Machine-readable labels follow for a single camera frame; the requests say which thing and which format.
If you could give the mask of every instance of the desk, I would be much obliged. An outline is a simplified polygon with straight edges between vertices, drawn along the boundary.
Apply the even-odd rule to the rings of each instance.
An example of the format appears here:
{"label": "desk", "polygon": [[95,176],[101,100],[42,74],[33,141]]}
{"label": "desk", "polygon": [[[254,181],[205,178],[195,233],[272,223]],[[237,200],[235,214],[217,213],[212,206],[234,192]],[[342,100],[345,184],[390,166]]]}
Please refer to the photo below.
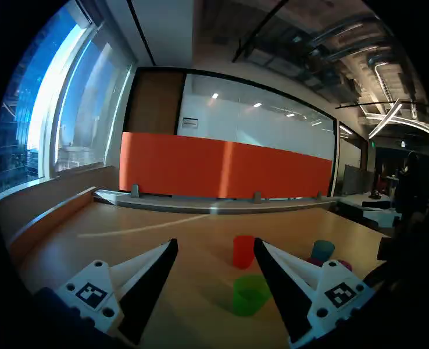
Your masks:
{"label": "desk", "polygon": [[[123,230],[127,233],[98,235]],[[350,262],[360,278],[381,263],[376,255],[382,234],[320,208],[257,215],[191,215],[93,202],[37,245],[19,272],[32,292],[42,286],[55,288],[94,259],[112,266],[177,238],[179,253],[141,348],[286,349],[287,331],[273,299],[250,318],[230,312],[234,280],[261,273],[256,261],[247,270],[232,266],[233,238],[238,234],[261,237],[301,258],[309,257],[315,240],[331,240],[333,258]]]}
{"label": "desk", "polygon": [[363,201],[390,201],[390,197],[384,194],[380,194],[381,198],[379,200],[371,199],[369,197],[371,193],[365,193],[365,194],[356,194],[356,195],[349,195],[344,198],[341,198],[341,202],[344,204],[357,207],[363,211],[363,217],[366,217],[368,219],[374,220],[375,222],[378,222],[378,225],[380,228],[390,228],[392,227],[392,223],[394,222],[394,217],[401,217],[402,215],[400,213],[397,213],[395,209],[381,209],[381,208],[375,208],[375,207],[363,207],[362,203]]}

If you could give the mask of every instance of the black frame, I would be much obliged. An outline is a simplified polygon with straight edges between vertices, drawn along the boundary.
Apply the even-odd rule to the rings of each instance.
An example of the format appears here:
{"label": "black frame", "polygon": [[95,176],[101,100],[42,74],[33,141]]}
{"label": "black frame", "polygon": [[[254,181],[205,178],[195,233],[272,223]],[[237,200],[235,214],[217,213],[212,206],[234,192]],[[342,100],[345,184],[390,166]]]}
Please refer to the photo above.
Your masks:
{"label": "black frame", "polygon": [[[234,81],[236,83],[241,83],[241,84],[253,86],[253,87],[256,87],[256,88],[260,88],[262,90],[275,93],[275,94],[280,95],[282,97],[285,97],[285,98],[291,99],[291,100],[293,100],[295,102],[298,102],[300,104],[303,104],[304,106],[307,106],[308,108],[310,108],[310,109],[312,109],[312,110],[314,110],[314,111],[316,111],[318,113],[321,113],[321,114],[323,114],[326,117],[329,117],[333,121],[333,125],[334,125],[334,161],[333,161],[333,171],[331,173],[331,180],[329,182],[328,193],[327,193],[327,196],[329,196],[329,197],[331,196],[331,192],[333,190],[334,175],[335,175],[335,162],[336,162],[336,159],[337,159],[337,131],[338,131],[337,130],[337,119],[335,117],[333,117],[332,115],[328,114],[327,112],[325,112],[325,111],[323,111],[323,110],[315,107],[314,105],[312,105],[312,104],[310,104],[310,103],[308,103],[308,102],[306,102],[306,101],[304,101],[304,100],[302,100],[302,99],[300,99],[298,97],[289,95],[288,93],[280,91],[280,90],[276,90],[273,87],[270,87],[270,86],[267,86],[267,85],[263,85],[263,84],[260,84],[260,83],[256,83],[254,81],[243,79],[243,78],[237,77],[237,76],[232,76],[232,75],[227,75],[227,74],[222,74],[222,73],[216,73],[216,72],[210,72],[208,70],[192,69],[192,68],[163,67],[163,66],[139,67],[139,68],[137,68],[137,71],[135,73],[134,81],[132,82],[132,86],[131,86],[131,90],[130,90],[129,96],[133,95],[135,87],[137,86],[138,78],[139,78],[140,74],[144,73],[144,72],[175,72],[175,73],[183,73],[184,74],[182,88],[181,88],[181,95],[180,95],[180,100],[179,100],[178,109],[177,109],[177,119],[176,119],[176,126],[174,128],[174,134],[177,134],[177,126],[179,124],[180,109],[181,109],[182,98],[183,98],[184,87],[185,87],[185,78],[186,78],[187,74],[216,77],[218,79],[230,80],[230,81]],[[127,106],[126,106],[126,114],[124,115],[123,130],[127,129],[127,123],[128,123],[128,120],[129,120],[129,114],[130,114],[130,103],[128,101]]]}

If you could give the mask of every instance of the orange panel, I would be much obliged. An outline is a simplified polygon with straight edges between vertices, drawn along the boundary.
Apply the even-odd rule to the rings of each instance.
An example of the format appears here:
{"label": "orange panel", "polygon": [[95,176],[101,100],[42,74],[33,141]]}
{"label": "orange panel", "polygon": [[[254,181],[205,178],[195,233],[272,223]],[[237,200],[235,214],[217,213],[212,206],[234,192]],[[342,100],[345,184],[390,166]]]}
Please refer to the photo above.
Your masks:
{"label": "orange panel", "polygon": [[123,133],[119,188],[220,198],[327,194],[332,161],[290,151],[153,133]]}

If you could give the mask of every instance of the red cup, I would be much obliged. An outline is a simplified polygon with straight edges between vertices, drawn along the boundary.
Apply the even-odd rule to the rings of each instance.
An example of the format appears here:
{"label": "red cup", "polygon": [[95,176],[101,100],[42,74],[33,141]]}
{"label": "red cup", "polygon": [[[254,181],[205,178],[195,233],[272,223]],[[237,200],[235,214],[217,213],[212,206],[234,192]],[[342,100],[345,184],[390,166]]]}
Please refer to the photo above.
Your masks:
{"label": "red cup", "polygon": [[253,244],[255,238],[250,235],[240,235],[234,238],[233,264],[239,269],[246,269],[255,259]]}

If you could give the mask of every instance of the window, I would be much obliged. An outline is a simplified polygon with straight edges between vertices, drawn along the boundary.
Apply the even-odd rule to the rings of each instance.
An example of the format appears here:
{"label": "window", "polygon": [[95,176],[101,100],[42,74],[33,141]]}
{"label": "window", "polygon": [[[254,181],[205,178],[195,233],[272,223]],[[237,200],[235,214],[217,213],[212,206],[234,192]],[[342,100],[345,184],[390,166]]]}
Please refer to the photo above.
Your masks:
{"label": "window", "polygon": [[85,44],[66,87],[55,147],[57,172],[103,162],[113,110],[130,65],[102,26]]}
{"label": "window", "polygon": [[44,77],[77,27],[62,8],[37,34],[15,69],[0,108],[0,192],[42,177],[38,153],[42,118],[36,117]]}
{"label": "window", "polygon": [[100,23],[68,2],[14,71],[0,108],[0,197],[65,169],[103,163],[136,59],[117,30],[96,18]]}

